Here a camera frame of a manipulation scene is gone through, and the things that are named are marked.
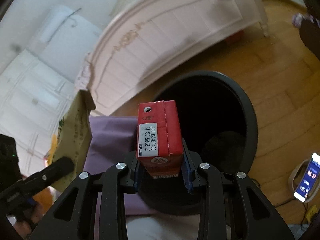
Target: purple cloth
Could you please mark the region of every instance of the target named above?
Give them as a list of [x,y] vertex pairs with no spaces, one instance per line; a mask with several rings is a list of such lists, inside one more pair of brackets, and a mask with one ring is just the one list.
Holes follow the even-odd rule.
[[[92,132],[84,171],[97,174],[106,171],[115,163],[124,160],[124,155],[135,150],[137,143],[137,118],[98,116],[89,117]],[[98,196],[96,218],[100,213],[101,195]],[[124,194],[126,215],[156,213],[150,209],[138,194]]]

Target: white bed frame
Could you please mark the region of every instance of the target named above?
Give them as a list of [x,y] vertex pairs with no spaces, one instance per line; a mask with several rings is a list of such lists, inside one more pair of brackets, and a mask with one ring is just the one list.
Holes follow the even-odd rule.
[[261,0],[139,0],[117,15],[88,58],[96,114],[110,115],[194,55],[260,22]]

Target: paper bag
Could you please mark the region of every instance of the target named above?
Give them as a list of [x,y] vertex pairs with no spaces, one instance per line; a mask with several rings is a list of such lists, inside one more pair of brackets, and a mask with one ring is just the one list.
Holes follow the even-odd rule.
[[90,92],[80,90],[70,109],[59,122],[58,144],[52,156],[52,162],[65,156],[69,157],[75,165],[72,173],[51,185],[60,192],[64,191],[76,176],[83,171],[92,139],[89,115],[90,111],[95,108]]

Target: barcode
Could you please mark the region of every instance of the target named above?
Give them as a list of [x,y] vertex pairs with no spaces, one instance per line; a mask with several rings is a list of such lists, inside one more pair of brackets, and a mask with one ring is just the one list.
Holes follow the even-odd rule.
[[174,177],[178,177],[178,173],[177,174],[172,174],[172,175],[153,176],[154,179],[168,179],[168,178],[174,178]]

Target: yellow object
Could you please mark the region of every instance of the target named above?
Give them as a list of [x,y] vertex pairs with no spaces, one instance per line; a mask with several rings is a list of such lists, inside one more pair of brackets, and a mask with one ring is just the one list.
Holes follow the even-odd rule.
[[52,155],[52,163],[65,156],[69,157],[75,165],[72,173],[51,185],[60,192],[64,191],[77,174],[83,171],[92,139],[89,115],[95,108],[90,92],[80,90],[70,109],[59,122],[57,147]]
[[46,187],[44,190],[40,191],[39,193],[35,194],[33,196],[33,199],[38,203],[40,203],[43,214],[45,214],[53,204],[52,195],[48,187]]
[[311,220],[312,220],[313,216],[316,215],[317,213],[318,213],[318,209],[317,209],[317,207],[316,207],[315,205],[312,206],[312,207],[308,210],[308,212],[307,212],[307,214],[306,214],[306,219],[307,219],[307,221],[308,221],[308,224],[311,223]]
[[52,163],[52,157],[54,155],[54,152],[56,151],[57,145],[58,145],[58,137],[55,134],[53,134],[51,137],[51,148],[48,152],[48,158],[47,158],[48,165]]

